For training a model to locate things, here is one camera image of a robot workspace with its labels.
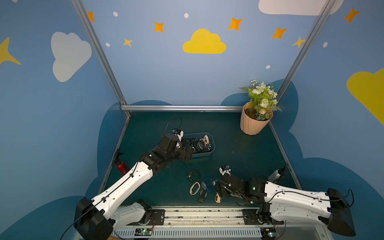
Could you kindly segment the green circuit board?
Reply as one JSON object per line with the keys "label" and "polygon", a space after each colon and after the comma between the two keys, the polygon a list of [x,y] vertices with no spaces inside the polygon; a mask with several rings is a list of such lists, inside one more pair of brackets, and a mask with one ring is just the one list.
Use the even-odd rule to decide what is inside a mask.
{"label": "green circuit board", "polygon": [[135,237],[150,237],[152,234],[152,229],[135,229]]}
{"label": "green circuit board", "polygon": [[261,232],[261,240],[275,240],[278,237],[278,233],[275,229],[271,228],[262,228]]}

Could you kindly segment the black strap watch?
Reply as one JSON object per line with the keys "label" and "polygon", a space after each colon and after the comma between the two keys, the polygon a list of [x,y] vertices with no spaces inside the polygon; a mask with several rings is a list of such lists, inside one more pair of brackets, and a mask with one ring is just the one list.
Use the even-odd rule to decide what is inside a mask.
{"label": "black strap watch", "polygon": [[207,197],[208,192],[206,190],[200,191],[200,196],[199,196],[199,202],[202,204],[205,201],[205,198]]}

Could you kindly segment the left green circuit board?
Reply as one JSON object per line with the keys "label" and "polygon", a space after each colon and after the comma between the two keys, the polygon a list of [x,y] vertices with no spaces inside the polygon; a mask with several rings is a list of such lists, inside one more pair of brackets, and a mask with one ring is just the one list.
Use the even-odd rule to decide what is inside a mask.
{"label": "left green circuit board", "polygon": [[152,229],[135,229],[135,237],[150,237],[152,234]]}

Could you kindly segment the right aluminium frame post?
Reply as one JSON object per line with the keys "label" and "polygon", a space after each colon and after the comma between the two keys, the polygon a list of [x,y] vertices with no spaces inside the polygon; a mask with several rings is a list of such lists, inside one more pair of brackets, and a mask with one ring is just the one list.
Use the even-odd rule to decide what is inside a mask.
{"label": "right aluminium frame post", "polygon": [[277,101],[279,102],[281,98],[283,97],[284,93],[286,92],[288,86],[292,82],[294,76],[296,75],[297,71],[299,70],[301,64],[303,63],[304,59],[306,58],[307,54],[309,53],[312,45],[316,41],[319,33],[321,32],[322,28],[326,24],[328,18],[331,15],[331,11],[333,6],[336,4],[336,0],[327,0],[321,9],[318,17],[316,18],[312,28],[310,29],[306,41],[302,44],[295,60],[293,61],[293,64],[291,65],[287,75],[283,79],[279,89],[278,89],[278,96]]}

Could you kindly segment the black mounting plate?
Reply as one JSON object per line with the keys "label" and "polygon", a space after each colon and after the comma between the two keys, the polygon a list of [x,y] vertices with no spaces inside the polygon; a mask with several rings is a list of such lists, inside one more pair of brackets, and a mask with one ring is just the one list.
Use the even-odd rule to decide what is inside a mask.
{"label": "black mounting plate", "polygon": [[155,224],[155,226],[162,226],[165,220],[164,209],[154,209],[146,211],[143,218],[139,222],[131,223],[131,226],[149,226]]}
{"label": "black mounting plate", "polygon": [[271,217],[270,212],[260,209],[242,209],[245,225],[284,225],[284,221],[277,221]]}

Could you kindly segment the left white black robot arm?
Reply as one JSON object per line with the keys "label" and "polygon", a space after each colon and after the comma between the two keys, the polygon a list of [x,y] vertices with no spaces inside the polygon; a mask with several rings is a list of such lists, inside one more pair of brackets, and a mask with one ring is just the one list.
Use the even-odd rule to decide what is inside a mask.
{"label": "left white black robot arm", "polygon": [[182,144],[180,129],[163,134],[159,144],[142,154],[135,165],[107,190],[93,197],[81,199],[75,210],[73,227],[84,240],[106,240],[117,227],[115,212],[143,183],[174,160],[189,161],[193,148]]}

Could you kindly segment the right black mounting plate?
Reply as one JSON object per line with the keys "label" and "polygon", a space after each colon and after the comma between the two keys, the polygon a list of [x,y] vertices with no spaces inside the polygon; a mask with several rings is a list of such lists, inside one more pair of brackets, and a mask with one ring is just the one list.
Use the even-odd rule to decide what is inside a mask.
{"label": "right black mounting plate", "polygon": [[277,221],[271,217],[270,212],[260,209],[242,209],[245,225],[284,225],[284,221]]}

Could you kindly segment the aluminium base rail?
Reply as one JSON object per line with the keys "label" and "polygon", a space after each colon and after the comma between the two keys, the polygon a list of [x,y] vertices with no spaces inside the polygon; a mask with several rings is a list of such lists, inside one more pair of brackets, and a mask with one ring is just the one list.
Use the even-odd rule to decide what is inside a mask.
{"label": "aluminium base rail", "polygon": [[[131,226],[139,222],[146,211],[165,210],[162,226]],[[262,228],[275,229],[276,240],[331,240],[331,233],[312,223],[289,221],[284,225],[245,225],[242,208],[145,208],[134,203],[115,212],[117,227],[109,238],[118,240],[228,238],[261,240]],[[150,237],[135,237],[135,229],[152,229]]]}

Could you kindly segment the blue translucent watch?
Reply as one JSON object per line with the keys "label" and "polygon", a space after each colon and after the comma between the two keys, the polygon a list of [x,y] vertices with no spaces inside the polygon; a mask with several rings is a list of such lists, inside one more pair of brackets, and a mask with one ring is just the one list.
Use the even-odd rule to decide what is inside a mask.
{"label": "blue translucent watch", "polygon": [[203,190],[207,192],[209,192],[215,186],[216,186],[216,181],[211,177],[205,178],[201,183],[201,187],[203,188]]}

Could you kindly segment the tan small watch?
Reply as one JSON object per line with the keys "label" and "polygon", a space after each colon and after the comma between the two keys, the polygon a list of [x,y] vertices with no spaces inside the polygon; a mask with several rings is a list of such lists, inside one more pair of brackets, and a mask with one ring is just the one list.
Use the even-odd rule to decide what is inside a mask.
{"label": "tan small watch", "polygon": [[207,135],[204,135],[203,141],[204,141],[205,144],[209,144],[210,143],[209,137]]}

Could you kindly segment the blue plastic storage box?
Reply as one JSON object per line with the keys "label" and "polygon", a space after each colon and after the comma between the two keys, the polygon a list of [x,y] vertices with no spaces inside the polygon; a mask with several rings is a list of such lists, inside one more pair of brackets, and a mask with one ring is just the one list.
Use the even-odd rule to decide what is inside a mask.
{"label": "blue plastic storage box", "polygon": [[193,159],[210,156],[216,147],[213,136],[210,133],[193,133],[184,135],[182,143],[186,147],[193,148]]}

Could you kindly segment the peach ribbed flower pot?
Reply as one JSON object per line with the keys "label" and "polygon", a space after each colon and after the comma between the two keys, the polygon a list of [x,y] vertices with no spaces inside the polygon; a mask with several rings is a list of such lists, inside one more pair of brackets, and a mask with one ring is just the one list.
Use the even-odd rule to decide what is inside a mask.
{"label": "peach ribbed flower pot", "polygon": [[260,133],[263,130],[263,128],[270,122],[270,120],[258,121],[250,118],[245,112],[246,108],[249,105],[250,105],[250,102],[246,103],[243,106],[241,120],[240,120],[240,128],[245,134],[252,136]]}

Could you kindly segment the horizontal aluminium frame bar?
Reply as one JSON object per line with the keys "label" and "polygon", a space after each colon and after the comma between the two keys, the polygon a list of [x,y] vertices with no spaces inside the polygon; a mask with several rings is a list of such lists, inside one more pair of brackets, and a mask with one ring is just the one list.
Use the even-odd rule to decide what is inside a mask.
{"label": "horizontal aluminium frame bar", "polygon": [[122,105],[121,110],[131,112],[241,112],[243,106],[172,106]]}

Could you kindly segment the cream band watch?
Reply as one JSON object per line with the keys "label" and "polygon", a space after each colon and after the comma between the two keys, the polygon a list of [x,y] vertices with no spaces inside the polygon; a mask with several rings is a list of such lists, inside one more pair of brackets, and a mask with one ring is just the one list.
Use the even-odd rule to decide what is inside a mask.
{"label": "cream band watch", "polygon": [[199,182],[194,182],[190,187],[189,193],[191,196],[196,195],[201,189],[201,184]]}

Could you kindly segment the black round watch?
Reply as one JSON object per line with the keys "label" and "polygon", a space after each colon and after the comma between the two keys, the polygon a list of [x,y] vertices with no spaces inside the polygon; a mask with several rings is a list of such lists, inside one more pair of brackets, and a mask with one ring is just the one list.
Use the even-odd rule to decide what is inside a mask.
{"label": "black round watch", "polygon": [[192,169],[187,175],[187,179],[192,182],[199,182],[201,179],[201,173],[198,170]]}

